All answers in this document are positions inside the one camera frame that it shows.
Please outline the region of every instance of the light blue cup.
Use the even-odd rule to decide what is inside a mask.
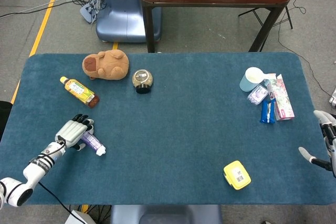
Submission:
[[[248,68],[240,81],[239,87],[241,90],[249,92],[261,83],[264,77],[265,74],[261,69],[255,67]]]

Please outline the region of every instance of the blue tablecloth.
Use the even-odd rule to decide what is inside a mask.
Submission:
[[[0,177],[25,182],[28,161],[77,113],[95,120],[107,153],[67,150],[42,182],[65,204],[329,204],[332,173],[309,164],[306,147],[327,158],[296,55],[279,53],[130,54],[120,81],[91,81],[85,55],[44,54],[27,60],[0,143]],[[239,89],[251,66],[282,73],[295,113],[291,121],[261,124],[261,105]],[[152,92],[137,94],[132,74],[148,69]],[[69,94],[61,76],[100,96],[90,109]],[[240,160],[252,182],[236,191],[223,167]],[[37,186],[30,204],[56,200]]]

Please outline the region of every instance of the toothpaste box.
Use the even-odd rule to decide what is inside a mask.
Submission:
[[[294,118],[294,112],[289,101],[282,75],[279,75],[276,79],[266,80],[265,85],[270,98],[276,99],[274,113],[277,121]]]

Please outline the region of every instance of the stuffed animal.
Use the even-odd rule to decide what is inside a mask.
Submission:
[[[120,80],[128,73],[129,61],[121,50],[102,51],[87,55],[82,63],[83,71],[91,80],[95,78]]]

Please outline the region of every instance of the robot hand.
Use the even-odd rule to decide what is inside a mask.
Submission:
[[[56,160],[63,156],[66,148],[74,147],[78,151],[82,145],[78,141],[85,131],[93,133],[93,120],[87,115],[78,114],[68,121],[56,134],[55,142],[51,142],[37,157],[33,158],[23,170],[27,183],[23,184],[13,178],[0,180],[0,209],[4,203],[19,207],[32,195],[37,183],[53,167]]]
[[[314,114],[319,119],[330,162],[310,155],[303,147],[299,147],[299,152],[312,164],[332,171],[336,178],[336,119],[331,114],[324,111],[315,110]]]

